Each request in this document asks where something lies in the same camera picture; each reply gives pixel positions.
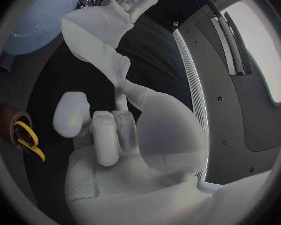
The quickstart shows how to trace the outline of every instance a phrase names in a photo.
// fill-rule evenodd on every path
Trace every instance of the yellow scissors handle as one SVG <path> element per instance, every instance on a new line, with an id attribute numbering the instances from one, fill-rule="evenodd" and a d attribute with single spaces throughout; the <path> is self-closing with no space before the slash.
<path id="1" fill-rule="evenodd" d="M 30 136 L 32 137 L 32 139 L 34 141 L 34 146 L 35 147 L 37 147 L 39 145 L 39 138 L 38 138 L 38 136 L 35 134 L 35 132 L 27 124 L 23 123 L 22 121 L 17 121 L 14 125 L 21 126 L 23 129 L 25 129 L 27 131 L 27 133 L 30 134 Z"/>
<path id="2" fill-rule="evenodd" d="M 17 140 L 20 144 L 22 144 L 23 146 L 25 146 L 27 149 L 29 149 L 30 151 L 32 151 L 33 153 L 35 153 L 38 158 L 40 158 L 41 162 L 45 162 L 46 161 L 46 156 L 45 154 L 42 152 L 42 150 L 40 150 L 38 147 L 36 146 L 30 146 L 27 142 L 25 142 L 22 139 L 18 139 Z"/>

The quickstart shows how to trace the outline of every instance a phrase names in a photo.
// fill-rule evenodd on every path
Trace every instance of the blue balloon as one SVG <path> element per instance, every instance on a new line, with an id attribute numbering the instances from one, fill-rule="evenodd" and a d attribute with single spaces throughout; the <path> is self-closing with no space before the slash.
<path id="1" fill-rule="evenodd" d="M 74 11 L 79 0 L 37 0 L 10 34 L 4 51 L 24 55 L 41 49 L 61 32 L 61 18 Z"/>

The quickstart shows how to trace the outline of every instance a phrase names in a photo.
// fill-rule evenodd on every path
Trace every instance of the cable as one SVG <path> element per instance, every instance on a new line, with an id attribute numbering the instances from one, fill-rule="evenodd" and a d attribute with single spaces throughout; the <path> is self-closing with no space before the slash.
<path id="1" fill-rule="evenodd" d="M 213 18 L 214 18 L 214 17 L 209 16 L 206 12 L 203 11 L 203 9 L 201 8 L 201 6 L 200 6 L 200 4 L 198 3 L 197 0 L 194 0 L 194 1 L 197 3 L 199 9 L 200 9 L 203 13 L 205 13 L 205 15 L 206 15 L 207 17 L 209 17 L 210 19 L 213 19 Z"/>

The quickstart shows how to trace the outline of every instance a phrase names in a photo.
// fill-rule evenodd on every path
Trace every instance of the scissors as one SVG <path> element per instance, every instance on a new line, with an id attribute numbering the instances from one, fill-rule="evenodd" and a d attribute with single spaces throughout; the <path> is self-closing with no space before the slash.
<path id="1" fill-rule="evenodd" d="M 46 157 L 38 148 L 39 138 L 35 132 L 24 122 L 17 121 L 14 124 L 14 138 L 23 145 L 24 150 L 35 160 L 45 162 Z"/>

